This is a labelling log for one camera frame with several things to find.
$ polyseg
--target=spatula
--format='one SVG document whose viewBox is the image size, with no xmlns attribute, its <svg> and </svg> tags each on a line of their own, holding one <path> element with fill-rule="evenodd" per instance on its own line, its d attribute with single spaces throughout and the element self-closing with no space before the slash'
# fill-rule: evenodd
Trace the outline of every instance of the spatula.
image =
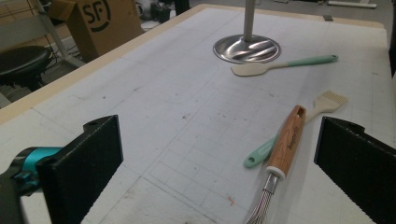
<svg viewBox="0 0 396 224">
<path fill-rule="evenodd" d="M 336 55 L 325 55 L 313 58 L 306 58 L 297 61 L 290 61 L 286 63 L 244 63 L 238 64 L 231 69 L 233 73 L 240 77 L 252 77 L 265 73 L 272 68 L 291 67 L 300 65 L 310 65 L 318 63 L 333 63 L 338 60 Z"/>
<path fill-rule="evenodd" d="M 309 122 L 319 113 L 333 112 L 337 110 L 341 105 L 347 101 L 347 98 L 343 95 L 335 93 L 334 91 L 325 91 L 314 101 L 314 109 L 305 116 L 305 122 Z M 271 154 L 272 145 L 276 141 L 277 136 L 271 138 L 262 146 L 254 150 L 244 161 L 244 165 L 247 168 L 253 168 L 260 164 L 262 161 Z"/>
</svg>

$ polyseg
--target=green spatula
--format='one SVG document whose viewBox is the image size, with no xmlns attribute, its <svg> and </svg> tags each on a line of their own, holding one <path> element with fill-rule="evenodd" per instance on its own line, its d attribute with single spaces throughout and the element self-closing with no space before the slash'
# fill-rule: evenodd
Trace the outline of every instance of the green spatula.
<svg viewBox="0 0 396 224">
<path fill-rule="evenodd" d="M 325 55 L 313 58 L 306 58 L 286 63 L 244 63 L 233 66 L 233 73 L 240 77 L 252 77 L 265 73 L 272 68 L 291 67 L 300 65 L 310 65 L 318 63 L 334 63 L 338 60 L 336 55 Z"/>
</svg>

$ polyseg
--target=spatula handle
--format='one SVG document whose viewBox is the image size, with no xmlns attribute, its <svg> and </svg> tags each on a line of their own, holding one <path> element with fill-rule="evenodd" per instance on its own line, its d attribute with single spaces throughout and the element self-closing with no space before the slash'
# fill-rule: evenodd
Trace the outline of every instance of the spatula handle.
<svg viewBox="0 0 396 224">
<path fill-rule="evenodd" d="M 305 108 L 297 105 L 285 120 L 268 161 L 267 171 L 284 179 L 294 158 L 303 132 Z"/>
<path fill-rule="evenodd" d="M 317 64 L 317 63 L 333 63 L 338 60 L 338 56 L 336 55 L 324 55 L 312 58 L 306 58 L 296 61 L 287 62 L 288 66 L 299 66 L 299 65 L 309 65 L 309 64 Z"/>
</svg>

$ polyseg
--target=table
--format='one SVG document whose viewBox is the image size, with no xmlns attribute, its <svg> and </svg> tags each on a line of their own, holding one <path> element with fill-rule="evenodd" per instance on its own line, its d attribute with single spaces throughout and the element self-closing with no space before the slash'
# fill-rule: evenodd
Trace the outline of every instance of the table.
<svg viewBox="0 0 396 224">
<path fill-rule="evenodd" d="M 243 160 L 299 104 L 326 90 L 349 101 L 331 117 L 395 147 L 396 109 L 385 29 L 377 23 L 256 10 L 253 34 L 276 40 L 278 62 L 335 54 L 339 62 L 236 77 L 213 44 L 243 31 L 244 9 L 201 5 L 0 110 L 0 170 L 26 147 L 62 147 L 93 119 L 118 114 L 124 162 L 83 223 L 243 223 L 263 167 Z M 304 127 L 269 223 L 372 223 L 313 163 L 321 118 Z M 44 198 L 24 197 L 31 223 Z"/>
</svg>

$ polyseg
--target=cardboard box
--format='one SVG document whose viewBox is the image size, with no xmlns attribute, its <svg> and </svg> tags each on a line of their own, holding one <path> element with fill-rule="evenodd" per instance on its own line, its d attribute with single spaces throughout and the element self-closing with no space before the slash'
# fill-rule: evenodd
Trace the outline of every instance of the cardboard box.
<svg viewBox="0 0 396 224">
<path fill-rule="evenodd" d="M 66 21 L 85 62 L 143 34 L 134 0 L 53 0 L 49 16 Z"/>
</svg>

